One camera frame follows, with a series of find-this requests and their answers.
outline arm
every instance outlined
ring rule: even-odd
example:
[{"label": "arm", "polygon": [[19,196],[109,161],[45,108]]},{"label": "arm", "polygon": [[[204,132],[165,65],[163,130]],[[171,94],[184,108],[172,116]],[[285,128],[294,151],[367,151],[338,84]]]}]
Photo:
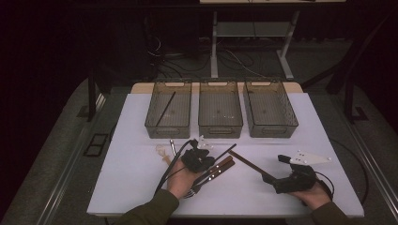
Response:
[{"label": "arm", "polygon": [[165,224],[178,208],[178,200],[188,193],[193,181],[200,176],[200,173],[193,173],[185,168],[181,159],[176,162],[176,165],[170,171],[170,174],[173,173],[175,174],[167,180],[167,190],[159,190],[150,202],[131,209],[115,225]]}]

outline hand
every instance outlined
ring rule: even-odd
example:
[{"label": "hand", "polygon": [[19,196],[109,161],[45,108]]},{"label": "hand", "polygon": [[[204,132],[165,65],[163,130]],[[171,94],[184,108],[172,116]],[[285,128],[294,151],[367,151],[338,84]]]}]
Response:
[{"label": "hand", "polygon": [[194,173],[188,170],[181,161],[181,158],[178,159],[175,166],[170,171],[170,174],[172,174],[172,176],[167,179],[167,190],[178,199],[181,199],[188,193],[192,187],[193,181],[201,175],[200,172]]},{"label": "hand", "polygon": [[331,202],[329,195],[318,182],[315,182],[311,189],[291,192],[289,194],[305,202],[312,210]]}]

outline sleeve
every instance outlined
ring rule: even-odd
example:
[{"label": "sleeve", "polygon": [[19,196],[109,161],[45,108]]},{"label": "sleeve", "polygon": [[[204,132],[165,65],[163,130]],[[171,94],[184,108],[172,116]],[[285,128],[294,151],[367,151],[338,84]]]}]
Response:
[{"label": "sleeve", "polygon": [[334,202],[315,209],[311,217],[316,225],[374,225],[365,218],[349,218]]},{"label": "sleeve", "polygon": [[163,225],[178,206],[179,201],[172,193],[160,189],[150,202],[131,209],[115,225]]}]

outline transparent storage bin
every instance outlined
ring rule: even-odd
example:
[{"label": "transparent storage bin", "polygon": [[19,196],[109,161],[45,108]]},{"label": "transparent storage bin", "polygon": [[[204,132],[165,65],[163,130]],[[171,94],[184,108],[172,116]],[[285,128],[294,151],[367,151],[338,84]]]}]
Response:
[{"label": "transparent storage bin", "polygon": [[246,78],[243,96],[251,137],[292,136],[299,122],[280,78]]},{"label": "transparent storage bin", "polygon": [[191,79],[157,79],[146,115],[151,139],[188,139],[191,119]]},{"label": "transparent storage bin", "polygon": [[199,135],[210,139],[237,139],[243,127],[237,82],[234,78],[200,81]]}]

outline handle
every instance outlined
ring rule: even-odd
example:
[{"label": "handle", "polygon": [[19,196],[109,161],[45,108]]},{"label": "handle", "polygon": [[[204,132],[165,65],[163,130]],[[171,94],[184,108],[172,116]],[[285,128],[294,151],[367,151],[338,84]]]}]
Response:
[{"label": "handle", "polygon": [[225,159],[223,159],[219,164],[213,166],[212,168],[210,168],[208,170],[209,173],[214,173],[216,172],[220,167],[223,167],[225,164],[227,164],[229,161],[232,160],[231,156],[226,157]]},{"label": "handle", "polygon": [[235,165],[235,161],[234,160],[228,161],[223,167],[220,167],[217,171],[212,173],[207,180],[211,181],[211,180],[216,179],[216,177],[218,177],[219,175],[224,173],[226,170],[231,168],[233,165]]},{"label": "handle", "polygon": [[196,180],[193,182],[193,186],[199,184],[201,181],[208,178],[212,173],[216,172],[220,167],[224,166],[227,162],[229,162],[231,160],[232,160],[232,157],[228,156],[225,159],[223,159],[220,163],[215,165],[214,167],[208,169],[205,173],[203,173],[201,176],[196,178]]}]

